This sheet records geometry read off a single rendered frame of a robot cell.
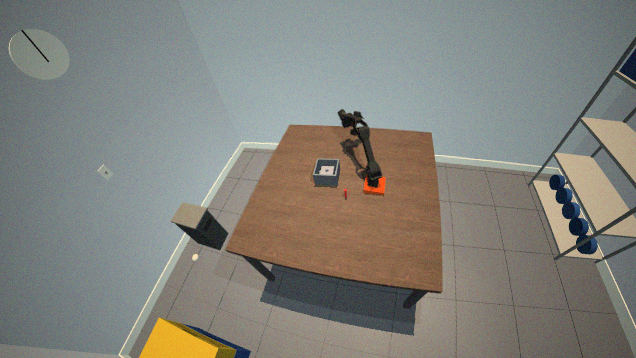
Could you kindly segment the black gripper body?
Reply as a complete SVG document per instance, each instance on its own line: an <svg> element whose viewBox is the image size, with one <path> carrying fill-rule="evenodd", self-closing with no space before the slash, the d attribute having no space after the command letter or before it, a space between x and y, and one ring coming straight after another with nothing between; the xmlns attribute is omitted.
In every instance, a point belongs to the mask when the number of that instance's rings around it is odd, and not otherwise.
<svg viewBox="0 0 636 358"><path fill-rule="evenodd" d="M359 111L354 111L353 116L361 117L361 114L360 114L360 113L361 113L361 112L359 112ZM355 124L354 124L353 122L351 122L350 126L352 126L352 127L353 127L353 130L352 130L352 129L350 129L350 135L357 136L357 134L356 134L356 132L355 132L355 130L354 130L354 125L355 125Z"/></svg>

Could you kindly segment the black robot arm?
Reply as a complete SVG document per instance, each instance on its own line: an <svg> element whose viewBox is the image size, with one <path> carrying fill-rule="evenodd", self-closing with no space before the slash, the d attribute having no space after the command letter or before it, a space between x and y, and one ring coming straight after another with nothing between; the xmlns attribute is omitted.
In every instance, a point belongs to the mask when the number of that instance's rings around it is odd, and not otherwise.
<svg viewBox="0 0 636 358"><path fill-rule="evenodd" d="M343 109L340 109L337 112L337 114L341 120L341 124L343 125L344 129L346 127L349 127L351 122L355 124L354 130L358 138L362 141L363 148L364 148L367 162L368 162L366 165L368 186L378 188L379 179L382 178L381 167L379 166L379 163L375 161L375 158L373 155L372 147L369 140L371 133L369 131L367 124L365 123L365 121L362 120L361 117L353 116L352 113L346 114ZM356 123L357 124L361 123L363 126L356 127Z"/></svg>

